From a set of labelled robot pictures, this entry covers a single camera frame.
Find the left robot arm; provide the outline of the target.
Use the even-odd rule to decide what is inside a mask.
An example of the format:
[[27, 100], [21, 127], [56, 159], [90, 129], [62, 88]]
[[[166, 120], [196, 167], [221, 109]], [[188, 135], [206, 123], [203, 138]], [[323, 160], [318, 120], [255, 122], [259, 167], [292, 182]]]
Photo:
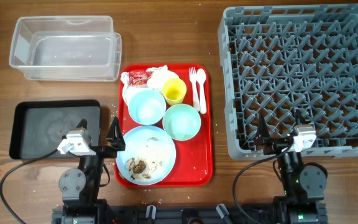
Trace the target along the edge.
[[73, 154], [80, 158], [77, 168], [68, 169], [59, 179], [63, 208], [52, 213], [52, 223], [117, 223], [118, 219], [105, 199], [98, 193], [102, 173], [107, 171], [105, 159], [114, 159], [126, 144], [119, 119], [115, 117], [106, 136], [107, 146], [92, 146], [87, 120], [62, 137], [57, 150], [60, 154]]

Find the yellow plastic cup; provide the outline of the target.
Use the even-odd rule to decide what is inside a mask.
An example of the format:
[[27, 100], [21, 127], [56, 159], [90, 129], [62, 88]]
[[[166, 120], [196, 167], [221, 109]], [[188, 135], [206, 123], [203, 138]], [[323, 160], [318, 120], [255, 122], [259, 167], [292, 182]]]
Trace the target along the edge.
[[162, 92], [170, 106], [180, 104], [186, 95], [186, 83], [180, 78], [171, 78], [164, 83]]

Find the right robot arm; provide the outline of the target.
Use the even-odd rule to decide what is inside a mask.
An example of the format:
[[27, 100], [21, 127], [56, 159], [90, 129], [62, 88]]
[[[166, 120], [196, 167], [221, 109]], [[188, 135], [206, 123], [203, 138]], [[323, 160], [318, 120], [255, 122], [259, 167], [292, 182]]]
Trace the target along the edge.
[[328, 172], [315, 162], [304, 163], [301, 151], [309, 149], [316, 140], [314, 126], [295, 112], [296, 126], [283, 138], [269, 134], [263, 116], [259, 119], [256, 146], [262, 146], [265, 155], [276, 159], [284, 196], [275, 197], [269, 209], [268, 220], [272, 223], [327, 223], [324, 199]]

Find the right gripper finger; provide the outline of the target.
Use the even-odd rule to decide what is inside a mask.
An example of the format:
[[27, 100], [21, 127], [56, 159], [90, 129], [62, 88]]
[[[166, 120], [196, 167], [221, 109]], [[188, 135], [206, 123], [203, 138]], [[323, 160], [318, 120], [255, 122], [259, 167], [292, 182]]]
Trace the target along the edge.
[[304, 119], [299, 110], [295, 110], [295, 122], [297, 125], [307, 124], [306, 119]]
[[255, 135], [256, 145], [266, 145], [270, 142], [270, 134], [265, 122], [264, 116], [261, 113], [259, 115], [259, 124], [257, 128], [257, 134]]

